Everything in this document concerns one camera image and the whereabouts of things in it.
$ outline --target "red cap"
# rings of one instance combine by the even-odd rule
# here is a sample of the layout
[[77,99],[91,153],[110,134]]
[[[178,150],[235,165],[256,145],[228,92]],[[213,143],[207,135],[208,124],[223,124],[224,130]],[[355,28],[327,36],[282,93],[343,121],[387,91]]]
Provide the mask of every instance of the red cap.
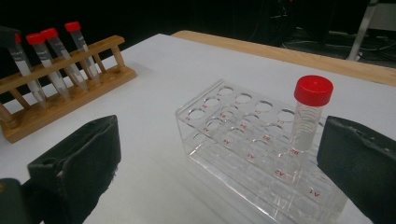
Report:
[[27,35],[26,39],[27,39],[27,42],[30,45],[41,44],[41,43],[44,43],[46,41],[44,36],[42,34],[40,34],[40,33]]
[[55,28],[49,28],[47,30],[43,30],[40,32],[40,34],[42,34],[46,39],[58,36],[58,32],[56,32]]
[[79,26],[78,21],[71,21],[71,22],[65,23],[64,27],[66,28],[66,31],[68,31],[68,32],[73,32],[73,31],[81,29],[81,26]]
[[18,33],[15,33],[15,42],[21,43],[21,37]]
[[294,97],[303,105],[323,106],[332,96],[332,83],[325,77],[308,75],[297,81]]

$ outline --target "white tabletop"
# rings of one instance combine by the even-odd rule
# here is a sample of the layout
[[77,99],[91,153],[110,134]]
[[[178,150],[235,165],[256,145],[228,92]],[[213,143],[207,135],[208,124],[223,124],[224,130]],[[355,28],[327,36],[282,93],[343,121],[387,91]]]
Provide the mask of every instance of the white tabletop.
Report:
[[[168,35],[121,53],[135,79],[14,144],[0,136],[0,178],[25,182],[29,162],[86,122],[117,115],[122,159],[85,223],[271,223],[184,153],[175,111],[221,78],[295,105],[299,77],[326,77],[334,91],[322,116],[351,119],[396,139],[395,87]],[[114,64],[112,57],[104,60],[106,67]],[[337,223],[371,221],[348,201]]]

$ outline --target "wooden test tube rack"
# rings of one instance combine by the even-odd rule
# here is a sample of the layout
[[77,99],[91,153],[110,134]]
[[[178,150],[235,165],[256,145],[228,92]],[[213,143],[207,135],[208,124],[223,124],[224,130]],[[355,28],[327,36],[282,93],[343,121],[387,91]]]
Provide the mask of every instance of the wooden test tube rack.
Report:
[[[44,126],[52,123],[56,119],[78,109],[88,102],[100,97],[101,95],[114,90],[123,83],[136,77],[136,72],[125,66],[120,53],[119,44],[125,42],[124,38],[113,35],[88,46],[87,52],[75,50],[70,52],[70,59],[64,60],[56,58],[50,67],[45,68],[42,64],[33,67],[31,75],[23,77],[21,73],[16,73],[9,77],[0,79],[0,94],[10,92],[13,97],[21,104],[22,110],[10,113],[2,104],[0,104],[0,124],[4,137],[10,143],[15,143],[30,133],[33,133]],[[102,64],[99,53],[110,50],[113,53],[116,65],[106,69]],[[18,92],[19,86],[25,85],[29,81],[44,77],[51,72],[64,69],[72,63],[79,63],[86,71],[84,59],[92,56],[100,68],[101,84],[94,80],[86,79],[88,91],[73,83],[68,88],[70,101],[66,101],[59,93],[55,93],[46,100],[46,107],[39,103],[29,105],[22,95]]]

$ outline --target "clear acrylic test tube rack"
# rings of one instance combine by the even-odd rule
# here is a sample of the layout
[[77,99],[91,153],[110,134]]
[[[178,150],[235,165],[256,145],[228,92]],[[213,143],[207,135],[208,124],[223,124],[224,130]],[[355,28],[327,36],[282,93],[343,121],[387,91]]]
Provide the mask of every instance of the clear acrylic test tube rack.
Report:
[[[125,66],[122,59],[119,45],[123,42],[125,42],[123,37],[113,35],[90,44],[88,46],[89,51],[87,52],[79,52],[78,50],[70,52],[70,59],[55,58],[51,67],[45,68],[42,64],[34,66],[33,72],[29,76],[23,77],[21,73],[16,73],[0,79],[0,94],[8,91],[22,106],[22,110],[11,113],[5,106],[0,104],[0,124],[4,137],[10,143],[15,143],[28,134],[43,128],[56,119],[135,78],[136,72],[134,69]],[[104,67],[99,53],[105,50],[111,50],[117,63],[116,65],[109,68]],[[19,86],[25,85],[29,81],[64,69],[72,63],[80,63],[81,67],[86,71],[87,68],[82,61],[91,56],[100,68],[101,83],[98,85],[93,80],[87,79],[88,91],[84,91],[77,84],[73,83],[72,86],[68,87],[70,101],[66,101],[59,93],[55,93],[47,98],[47,106],[43,108],[39,103],[29,105],[17,90]]]
[[317,166],[324,118],[297,184],[282,174],[294,109],[221,79],[176,117],[186,155],[276,223],[334,223],[347,196]]

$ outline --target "test tube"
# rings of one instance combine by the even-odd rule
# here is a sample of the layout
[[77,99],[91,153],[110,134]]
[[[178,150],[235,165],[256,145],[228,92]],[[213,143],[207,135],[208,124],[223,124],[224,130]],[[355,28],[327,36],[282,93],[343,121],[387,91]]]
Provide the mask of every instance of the test tube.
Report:
[[[30,34],[26,36],[27,41],[30,45],[33,46],[35,49],[35,53],[37,54],[38,58],[40,59],[41,63],[44,67],[52,66],[52,57],[45,45],[45,38],[42,34]],[[49,79],[52,82],[53,86],[55,87],[56,91],[59,92],[62,97],[69,101],[70,95],[69,90],[64,83],[64,79],[59,71],[51,72],[49,74]]]
[[[21,74],[26,77],[32,72],[32,65],[30,64],[26,54],[21,45],[21,37],[19,34],[15,34],[15,47],[8,48],[9,53],[14,59],[15,64],[20,69]],[[37,99],[41,106],[46,107],[46,95],[41,88],[40,82],[35,79],[27,83],[30,92]]]
[[[62,59],[71,58],[55,28],[43,30],[41,34],[47,39],[58,57]],[[84,91],[88,91],[87,83],[75,63],[66,66],[64,71],[73,79],[74,83],[78,84]]]
[[[71,21],[64,25],[66,31],[70,33],[72,36],[77,48],[81,52],[88,51],[88,46],[85,43],[84,36],[81,32],[81,26],[79,25],[78,21]],[[92,57],[88,57],[84,60],[85,64],[88,67],[88,76],[93,79],[97,84],[100,84],[100,75],[98,70],[96,69],[95,62],[93,61]]]
[[291,129],[286,174],[291,183],[296,183],[312,148],[323,107],[332,96],[332,83],[325,77],[308,75],[297,81],[294,97],[297,105]]

